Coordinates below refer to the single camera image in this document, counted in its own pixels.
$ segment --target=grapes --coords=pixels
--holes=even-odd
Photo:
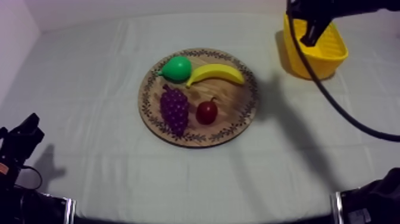
[[[171,89],[166,84],[162,88],[167,91],[161,95],[160,99],[162,118],[172,130],[172,133],[180,137],[189,123],[188,98],[179,89]]]

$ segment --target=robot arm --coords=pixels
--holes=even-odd
[[[307,21],[307,31],[301,38],[306,46],[315,46],[329,23],[338,17],[372,13],[380,9],[400,11],[400,0],[295,0],[292,15]]]

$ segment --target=white wall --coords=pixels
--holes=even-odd
[[[279,13],[285,0],[26,0],[42,30],[120,17],[172,13]]]
[[[0,103],[39,36],[23,0],[0,0]]]

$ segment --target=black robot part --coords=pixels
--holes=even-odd
[[[39,117],[33,113],[10,132],[5,127],[0,129],[0,191],[14,187],[25,161],[43,140],[45,134],[38,125]]]
[[[380,9],[400,10],[400,0],[295,0],[293,18],[307,21],[307,30],[301,38],[306,46],[315,46],[334,18],[373,13]]]

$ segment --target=yellow plastic container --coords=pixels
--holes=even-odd
[[[320,79],[327,79],[332,76],[335,73],[336,68],[349,55],[347,47],[335,25],[330,23],[317,41],[317,44],[314,47],[307,47],[300,42],[300,38],[305,34],[307,22],[305,20],[294,19],[293,23],[295,26],[296,39],[315,74]],[[305,69],[293,44],[287,15],[285,15],[283,36],[285,37],[286,50],[292,70],[304,79],[311,79],[310,74]]]

